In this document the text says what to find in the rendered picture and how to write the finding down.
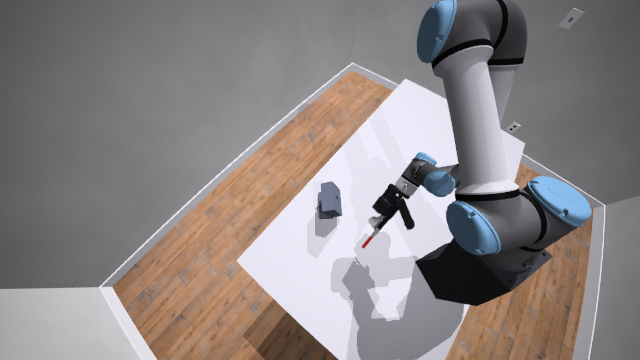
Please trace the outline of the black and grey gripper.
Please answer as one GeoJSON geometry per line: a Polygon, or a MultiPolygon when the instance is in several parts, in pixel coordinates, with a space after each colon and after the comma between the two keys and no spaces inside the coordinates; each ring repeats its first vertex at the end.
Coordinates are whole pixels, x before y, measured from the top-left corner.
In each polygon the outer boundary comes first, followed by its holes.
{"type": "Polygon", "coordinates": [[[375,235],[377,235],[377,233],[379,233],[379,231],[384,227],[384,225],[386,224],[386,222],[388,222],[388,220],[390,220],[395,214],[396,212],[399,210],[396,204],[396,200],[401,199],[402,197],[404,197],[405,199],[409,199],[411,196],[408,196],[406,194],[404,194],[403,192],[401,192],[399,189],[397,189],[395,186],[389,184],[388,188],[386,189],[386,191],[383,193],[383,195],[381,195],[377,201],[374,203],[374,205],[372,206],[372,208],[378,213],[381,214],[382,216],[372,216],[368,222],[370,223],[370,225],[372,226],[372,228],[374,229],[374,232],[371,234],[370,237],[373,237],[375,235]],[[396,196],[395,194],[400,194],[398,196],[396,196]],[[377,218],[377,219],[374,219],[377,218]],[[390,219],[389,219],[390,218],[390,219]],[[381,222],[381,223],[380,223],[381,222]]]}

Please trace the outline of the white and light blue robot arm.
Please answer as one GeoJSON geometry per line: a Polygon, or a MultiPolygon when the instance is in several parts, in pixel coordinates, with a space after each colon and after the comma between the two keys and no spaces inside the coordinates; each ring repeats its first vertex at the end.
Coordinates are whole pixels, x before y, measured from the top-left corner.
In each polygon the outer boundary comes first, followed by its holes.
{"type": "Polygon", "coordinates": [[[436,167],[418,152],[395,183],[408,196],[420,185],[436,197],[457,188],[446,210],[452,236],[467,252],[511,272],[532,267],[543,249],[592,215],[588,201],[562,181],[539,176],[519,190],[508,178],[500,125],[526,48],[526,19],[512,0],[430,6],[417,54],[443,79],[458,164],[436,167]]]}

